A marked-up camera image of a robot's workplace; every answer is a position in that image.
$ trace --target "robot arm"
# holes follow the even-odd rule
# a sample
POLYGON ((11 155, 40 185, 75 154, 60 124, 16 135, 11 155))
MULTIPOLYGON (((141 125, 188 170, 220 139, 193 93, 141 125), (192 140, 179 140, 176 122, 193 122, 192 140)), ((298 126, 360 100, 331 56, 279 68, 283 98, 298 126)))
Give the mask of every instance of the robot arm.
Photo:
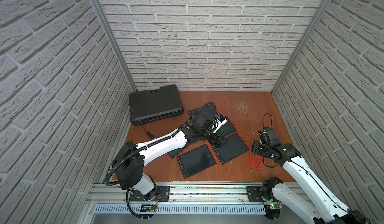
POLYGON ((282 145, 272 128, 259 131, 261 141, 255 141, 252 152, 273 159, 296 180, 314 205, 292 192, 277 177, 263 182, 262 198, 268 202, 276 199, 288 206, 308 224, 365 223, 359 211, 351 212, 317 177, 300 152, 290 143, 282 145))
POLYGON ((132 141, 125 143, 113 160, 113 170, 108 173, 104 183, 108 186, 120 184, 123 190, 133 188, 146 200, 151 200, 157 193, 157 187, 151 177, 143 173, 143 168, 148 163, 169 151, 199 140, 208 140, 216 148, 226 144, 226 138, 216 133, 227 122, 225 117, 217 115, 216 111, 196 116, 209 104, 216 110, 213 102, 204 104, 184 125, 167 135, 137 145, 132 141), (116 173, 118 181, 111 183, 109 179, 113 173, 116 173))

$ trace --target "wooden floor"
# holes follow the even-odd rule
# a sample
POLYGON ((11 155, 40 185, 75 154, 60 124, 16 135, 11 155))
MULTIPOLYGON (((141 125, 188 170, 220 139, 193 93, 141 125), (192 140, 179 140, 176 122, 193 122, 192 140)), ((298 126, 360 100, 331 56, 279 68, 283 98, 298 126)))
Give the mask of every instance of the wooden floor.
MULTIPOLYGON (((180 91, 184 106, 184 114, 143 125, 155 137, 166 135, 178 128, 189 118, 188 111, 199 108, 204 103, 213 101, 218 111, 224 116, 229 116, 243 136, 249 148, 254 140, 260 140, 257 133, 263 128, 262 118, 265 113, 272 115, 272 124, 283 144, 291 142, 281 114, 270 92, 206 92, 206 91, 180 91)), ((267 115, 264 119, 266 126, 271 126, 267 115)), ((140 126, 131 125, 126 141, 134 143, 149 141, 149 137, 140 126)), ((182 153, 195 149, 206 142, 199 141, 190 145, 182 153)), ((157 158, 144 168, 144 173, 149 174, 155 181, 183 181, 183 175, 177 164, 176 158, 169 161, 165 155, 157 158)), ((283 181, 295 181, 283 168, 267 168, 264 165, 259 171, 251 173, 249 152, 233 159, 225 165, 220 163, 210 167, 190 178, 188 181, 263 181, 276 176, 283 181)))

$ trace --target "white brick wall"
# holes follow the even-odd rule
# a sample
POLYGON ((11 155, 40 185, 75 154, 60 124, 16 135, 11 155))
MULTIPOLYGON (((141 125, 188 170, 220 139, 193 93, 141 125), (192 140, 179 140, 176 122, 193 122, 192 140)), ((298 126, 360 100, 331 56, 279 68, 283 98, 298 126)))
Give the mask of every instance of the white brick wall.
POLYGON ((130 91, 89 0, 0 0, 0 223, 77 221, 130 91))
POLYGON ((270 91, 321 0, 100 1, 139 90, 270 91))
POLYGON ((333 0, 278 89, 286 125, 351 209, 384 221, 382 0, 333 0))

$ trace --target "case handle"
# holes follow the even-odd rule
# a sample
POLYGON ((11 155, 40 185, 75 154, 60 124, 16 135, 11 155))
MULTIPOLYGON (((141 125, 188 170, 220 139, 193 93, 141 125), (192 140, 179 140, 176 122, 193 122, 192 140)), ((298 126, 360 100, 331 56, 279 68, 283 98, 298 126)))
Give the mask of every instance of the case handle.
POLYGON ((158 92, 158 91, 160 91, 160 89, 152 90, 152 91, 149 91, 149 92, 147 92, 147 93, 158 92))

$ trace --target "ventilation slot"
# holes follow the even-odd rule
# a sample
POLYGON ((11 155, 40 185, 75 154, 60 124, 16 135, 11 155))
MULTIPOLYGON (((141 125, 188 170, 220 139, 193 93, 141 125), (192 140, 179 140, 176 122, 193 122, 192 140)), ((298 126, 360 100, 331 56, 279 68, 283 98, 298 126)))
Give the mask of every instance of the ventilation slot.
MULTIPOLYGON (((130 203, 135 213, 140 212, 141 203, 130 203)), ((128 213, 126 204, 98 204, 95 213, 128 213)), ((265 215, 260 204, 169 204, 159 203, 157 214, 232 214, 232 215, 265 215)))

